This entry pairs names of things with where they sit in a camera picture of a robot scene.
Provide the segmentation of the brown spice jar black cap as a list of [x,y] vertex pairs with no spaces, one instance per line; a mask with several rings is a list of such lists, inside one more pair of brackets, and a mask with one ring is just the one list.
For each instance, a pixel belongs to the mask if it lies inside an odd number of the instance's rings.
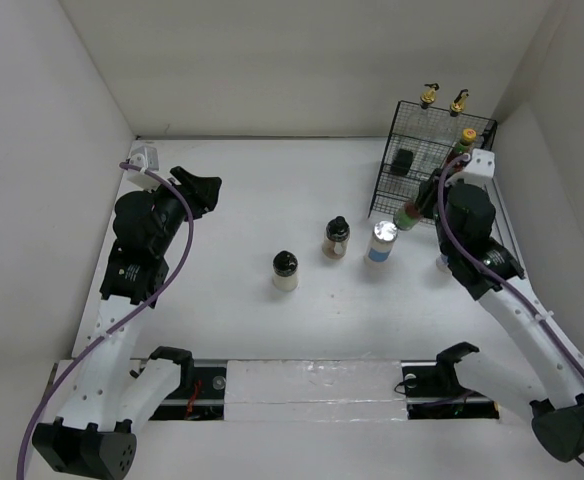
[[322,244],[323,253],[331,259],[338,260],[345,256],[350,238],[350,226],[343,216],[330,220],[325,228]]

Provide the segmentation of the blue label silver cap jar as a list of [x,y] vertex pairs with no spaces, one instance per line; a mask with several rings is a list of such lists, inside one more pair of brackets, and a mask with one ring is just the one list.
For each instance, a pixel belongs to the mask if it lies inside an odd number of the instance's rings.
[[380,267],[387,263],[394,244],[398,238],[398,228],[392,221],[382,220],[377,222],[371,230],[364,261],[374,267]]

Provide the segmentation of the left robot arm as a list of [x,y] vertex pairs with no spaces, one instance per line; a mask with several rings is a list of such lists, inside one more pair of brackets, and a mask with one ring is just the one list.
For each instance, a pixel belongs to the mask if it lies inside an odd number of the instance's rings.
[[[62,372],[35,410],[20,451],[33,447],[58,473],[88,479],[123,479],[136,455],[137,435],[170,394],[195,384],[188,350],[160,346],[134,380],[128,366],[138,337],[162,293],[177,278],[192,248],[189,234],[175,267],[165,254],[179,228],[212,212],[222,181],[181,167],[168,180],[122,164],[151,188],[121,196],[114,206],[115,240],[108,256],[93,332],[86,348]],[[40,417],[71,371],[78,373],[66,403],[50,423]]]

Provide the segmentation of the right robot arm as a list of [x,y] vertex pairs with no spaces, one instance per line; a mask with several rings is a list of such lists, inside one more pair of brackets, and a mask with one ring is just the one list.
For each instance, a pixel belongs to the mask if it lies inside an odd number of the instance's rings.
[[531,366],[527,378],[491,361],[464,341],[441,351],[429,372],[445,393],[475,391],[527,422],[554,459],[584,453],[584,357],[542,307],[521,264],[491,235],[496,209],[488,194],[463,181],[421,183],[418,212],[435,221],[452,278],[508,334]]

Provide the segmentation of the glass oil bottle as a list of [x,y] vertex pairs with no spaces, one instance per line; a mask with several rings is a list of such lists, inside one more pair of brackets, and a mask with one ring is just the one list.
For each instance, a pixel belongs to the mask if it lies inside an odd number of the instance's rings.
[[462,89],[449,106],[448,113],[435,126],[435,139],[450,152],[461,135],[461,117],[466,108],[469,90]]
[[419,98],[418,110],[413,115],[411,133],[418,140],[428,141],[431,137],[432,130],[430,110],[436,101],[440,85],[434,82],[425,84],[424,87],[425,90]]

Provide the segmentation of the yellow cap sauce bottle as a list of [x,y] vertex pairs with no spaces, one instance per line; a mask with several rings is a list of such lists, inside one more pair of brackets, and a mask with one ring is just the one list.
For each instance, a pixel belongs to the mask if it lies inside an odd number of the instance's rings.
[[409,231],[416,226],[422,214],[412,200],[406,201],[393,215],[393,223],[398,230]]
[[453,149],[450,152],[451,159],[455,159],[456,157],[469,152],[474,141],[476,140],[476,137],[477,133],[474,129],[463,129],[460,138],[454,144]]

